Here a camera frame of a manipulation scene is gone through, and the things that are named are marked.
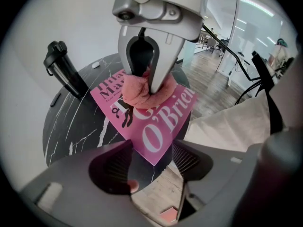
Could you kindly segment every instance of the pink cloth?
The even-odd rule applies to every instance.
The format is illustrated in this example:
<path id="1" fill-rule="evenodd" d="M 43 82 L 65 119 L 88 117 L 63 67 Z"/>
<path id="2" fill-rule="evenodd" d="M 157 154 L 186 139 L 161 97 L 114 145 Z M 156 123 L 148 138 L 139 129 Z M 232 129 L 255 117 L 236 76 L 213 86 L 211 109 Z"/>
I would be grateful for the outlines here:
<path id="1" fill-rule="evenodd" d="M 156 94 L 149 93 L 148 77 L 149 70 L 142 77 L 124 75 L 122 87 L 123 101 L 135 108 L 149 109 L 166 101 L 175 91 L 177 83 L 170 73 L 163 82 L 162 87 Z"/>

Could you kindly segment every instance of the pink book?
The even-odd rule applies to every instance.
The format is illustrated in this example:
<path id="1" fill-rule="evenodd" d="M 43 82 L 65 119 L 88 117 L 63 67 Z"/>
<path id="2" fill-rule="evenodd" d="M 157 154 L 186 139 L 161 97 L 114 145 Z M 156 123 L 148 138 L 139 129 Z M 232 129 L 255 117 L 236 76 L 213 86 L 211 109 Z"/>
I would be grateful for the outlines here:
<path id="1" fill-rule="evenodd" d="M 182 128 L 196 101 L 194 91 L 177 85 L 174 93 L 161 105 L 136 109 L 124 103 L 121 93 L 124 70 L 120 70 L 97 87 L 91 95 L 112 125 L 134 148 L 155 166 Z"/>

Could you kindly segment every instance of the ceiling light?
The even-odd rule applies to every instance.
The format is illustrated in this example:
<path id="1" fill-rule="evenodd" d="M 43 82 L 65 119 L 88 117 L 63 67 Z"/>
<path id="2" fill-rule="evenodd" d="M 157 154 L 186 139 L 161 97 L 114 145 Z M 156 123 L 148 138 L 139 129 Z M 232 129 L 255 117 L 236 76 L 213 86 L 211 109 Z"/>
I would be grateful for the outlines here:
<path id="1" fill-rule="evenodd" d="M 272 43 L 276 44 L 275 41 L 273 39 L 271 39 L 270 37 L 267 37 L 267 39 L 269 39 Z"/>
<path id="2" fill-rule="evenodd" d="M 253 1 L 251 1 L 251 0 L 241 0 L 241 1 L 242 1 L 242 2 L 246 2 L 246 3 L 252 5 L 252 6 L 254 6 L 254 7 L 260 9 L 260 10 L 262 10 L 263 12 L 267 13 L 267 14 L 270 15 L 271 17 L 274 16 L 274 14 L 273 14 L 272 12 L 268 11 L 266 8 L 262 7 L 261 5 L 255 3 L 255 2 L 253 2 Z"/>
<path id="3" fill-rule="evenodd" d="M 260 40 L 258 38 L 257 38 L 257 40 L 259 40 L 262 44 L 264 44 L 266 47 L 268 47 L 267 44 L 265 44 L 262 40 Z"/>
<path id="4" fill-rule="evenodd" d="M 236 28 L 238 28 L 238 29 L 240 29 L 240 30 L 242 30 L 242 31 L 245 31 L 244 29 L 242 29 L 242 28 L 239 28 L 239 27 L 237 27 L 237 26 L 235 26 Z"/>
<path id="5" fill-rule="evenodd" d="M 240 21 L 240 22 L 242 22 L 242 23 L 244 23 L 244 24 L 247 24 L 247 23 L 244 22 L 243 20 L 240 20 L 240 19 L 238 19 L 238 18 L 237 18 L 237 20 Z"/>

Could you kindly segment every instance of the wooden floor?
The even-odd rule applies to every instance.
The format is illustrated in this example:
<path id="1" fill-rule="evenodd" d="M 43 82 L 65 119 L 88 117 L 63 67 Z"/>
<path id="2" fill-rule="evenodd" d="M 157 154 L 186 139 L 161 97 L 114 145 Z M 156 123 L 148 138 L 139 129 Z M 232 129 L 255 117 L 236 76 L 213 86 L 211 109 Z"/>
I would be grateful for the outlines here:
<path id="1" fill-rule="evenodd" d="M 228 79 L 216 72 L 220 61 L 221 57 L 216 51 L 213 54 L 200 52 L 194 55 L 191 66 L 182 67 L 191 89 L 198 95 L 191 120 L 232 107 L 243 92 L 233 83 L 228 87 Z M 182 185 L 183 179 L 171 163 L 154 182 L 133 194 L 132 199 L 145 216 L 161 225 L 169 226 L 175 223 L 166 223 L 160 214 L 170 207 L 179 208 Z"/>

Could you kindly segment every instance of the black marble table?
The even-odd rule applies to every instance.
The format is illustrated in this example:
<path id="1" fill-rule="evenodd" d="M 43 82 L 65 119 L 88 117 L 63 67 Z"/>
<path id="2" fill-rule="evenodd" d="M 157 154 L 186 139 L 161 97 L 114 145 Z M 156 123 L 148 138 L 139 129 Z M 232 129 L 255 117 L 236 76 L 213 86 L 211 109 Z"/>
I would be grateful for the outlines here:
<path id="1" fill-rule="evenodd" d="M 56 104 L 49 108 L 43 128 L 43 151 L 48 166 L 62 157 L 125 140 L 108 121 L 89 93 L 102 81 L 123 68 L 120 57 L 118 54 L 112 54 L 98 61 L 99 67 L 93 69 L 91 63 L 79 71 L 89 87 L 82 99 L 75 98 L 62 87 Z M 189 87 L 189 82 L 180 66 L 175 65 L 172 74 L 179 84 Z M 189 119 L 190 115 L 177 139 L 184 138 Z M 136 179 L 140 190 L 154 181 L 171 162 L 171 151 L 169 149 L 155 167 L 136 151 L 134 152 L 128 178 Z"/>

